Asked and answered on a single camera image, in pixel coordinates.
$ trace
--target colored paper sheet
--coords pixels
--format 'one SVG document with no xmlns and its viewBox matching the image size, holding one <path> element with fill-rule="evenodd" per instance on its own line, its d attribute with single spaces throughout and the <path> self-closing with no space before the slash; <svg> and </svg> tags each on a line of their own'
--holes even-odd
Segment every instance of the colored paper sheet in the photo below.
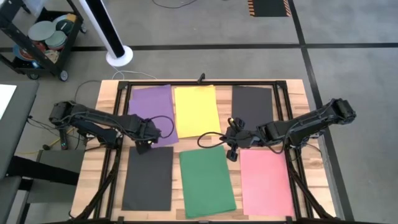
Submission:
<svg viewBox="0 0 398 224">
<path fill-rule="evenodd" d="M 180 138 L 200 136 L 208 131 L 221 132 L 213 85 L 174 89 L 175 119 Z"/>
<path fill-rule="evenodd" d="M 173 148 L 160 147 L 138 154 L 130 148 L 122 210 L 170 211 Z"/>
<path fill-rule="evenodd" d="M 236 209 L 222 146 L 181 152 L 180 164 L 187 218 Z"/>
<path fill-rule="evenodd" d="M 293 216 L 292 194 L 283 154 L 241 150 L 243 213 Z"/>
<path fill-rule="evenodd" d="M 270 88 L 233 86 L 232 117 L 241 118 L 244 128 L 256 127 L 274 120 L 272 114 L 272 90 Z"/>
<path fill-rule="evenodd" d="M 171 86 L 158 86 L 132 91 L 132 100 L 129 101 L 129 114 L 137 114 L 141 118 L 153 118 L 154 116 L 164 115 L 173 120 L 174 112 L 172 103 Z M 156 128 L 162 131 L 162 136 L 170 134 L 173 124 L 167 118 L 156 118 L 153 120 Z M 162 147 L 178 142 L 177 131 L 167 138 L 159 138 L 158 143 L 152 147 Z"/>
</svg>

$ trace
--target yellow paper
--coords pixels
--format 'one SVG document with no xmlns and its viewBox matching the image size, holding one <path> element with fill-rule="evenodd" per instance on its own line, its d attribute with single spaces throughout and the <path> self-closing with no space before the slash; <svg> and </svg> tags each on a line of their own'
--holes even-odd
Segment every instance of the yellow paper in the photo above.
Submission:
<svg viewBox="0 0 398 224">
<path fill-rule="evenodd" d="M 213 85 L 177 87 L 174 97 L 179 138 L 200 136 L 208 131 L 221 132 Z"/>
</svg>

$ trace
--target purple paper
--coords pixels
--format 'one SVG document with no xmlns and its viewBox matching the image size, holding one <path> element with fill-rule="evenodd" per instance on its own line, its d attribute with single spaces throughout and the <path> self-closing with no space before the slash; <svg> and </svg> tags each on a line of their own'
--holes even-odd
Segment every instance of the purple paper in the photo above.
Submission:
<svg viewBox="0 0 398 224">
<path fill-rule="evenodd" d="M 129 114 L 137 114 L 141 118 L 153 118 L 154 116 L 164 115 L 173 120 L 174 111 L 172 103 L 172 89 L 170 85 L 157 86 L 132 91 L 132 100 L 129 101 Z M 162 136 L 170 134 L 173 126 L 167 118 L 156 118 L 153 120 L 156 128 L 159 128 Z M 167 138 L 159 138 L 158 143 L 152 147 L 162 147 L 178 142 L 177 132 L 174 128 L 173 133 Z"/>
</svg>

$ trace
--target shelf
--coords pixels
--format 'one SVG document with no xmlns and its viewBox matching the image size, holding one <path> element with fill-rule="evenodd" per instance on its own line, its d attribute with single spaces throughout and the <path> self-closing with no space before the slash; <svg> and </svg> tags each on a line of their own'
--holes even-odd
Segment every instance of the shelf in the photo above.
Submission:
<svg viewBox="0 0 398 224">
<path fill-rule="evenodd" d="M 0 15 L 12 22 L 24 2 L 22 0 L 4 0 L 0 6 Z"/>
<path fill-rule="evenodd" d="M 43 11 L 40 16 L 37 18 L 36 22 L 40 21 L 53 21 L 54 19 L 66 15 L 66 14 L 74 14 L 74 12 L 64 12 L 64 11 Z M 65 65 L 67 58 L 69 57 L 70 51 L 75 43 L 76 37 L 80 31 L 81 27 L 81 20 L 79 18 L 73 24 L 72 31 L 68 35 L 67 43 L 65 44 L 64 48 L 61 50 L 59 58 L 55 63 L 57 67 L 63 68 Z"/>
<path fill-rule="evenodd" d="M 44 69 L 44 68 L 34 68 L 32 65 L 32 62 L 26 62 L 24 60 L 21 60 L 17 57 L 14 58 L 12 61 L 12 64 L 14 65 L 14 68 L 26 73 L 26 74 L 49 74 L 50 70 Z"/>
</svg>

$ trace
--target white cable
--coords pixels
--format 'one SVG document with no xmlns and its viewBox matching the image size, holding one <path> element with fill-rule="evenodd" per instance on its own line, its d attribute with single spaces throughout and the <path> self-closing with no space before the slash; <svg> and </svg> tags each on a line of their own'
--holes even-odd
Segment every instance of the white cable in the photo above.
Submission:
<svg viewBox="0 0 398 224">
<path fill-rule="evenodd" d="M 146 74 L 146 73 L 144 73 L 144 72 L 135 72 L 135 71 L 124 71 L 124 70 L 118 70 L 116 67 L 114 67 L 114 66 L 112 66 L 117 72 L 115 72 L 115 74 L 113 74 L 113 76 L 112 76 L 112 80 L 114 79 L 114 77 L 117 75 L 117 74 L 122 74 L 122 76 L 123 76 L 123 80 L 124 80 L 124 78 L 125 78 L 125 76 L 124 76 L 124 74 L 123 74 L 123 72 L 127 72 L 127 73 L 136 73 L 136 74 L 143 74 L 143 75 L 146 75 L 146 76 L 148 76 L 148 77 L 151 77 L 151 78 L 154 78 L 154 79 L 157 79 L 155 76 L 152 76 L 152 75 L 148 75 L 148 74 Z"/>
</svg>

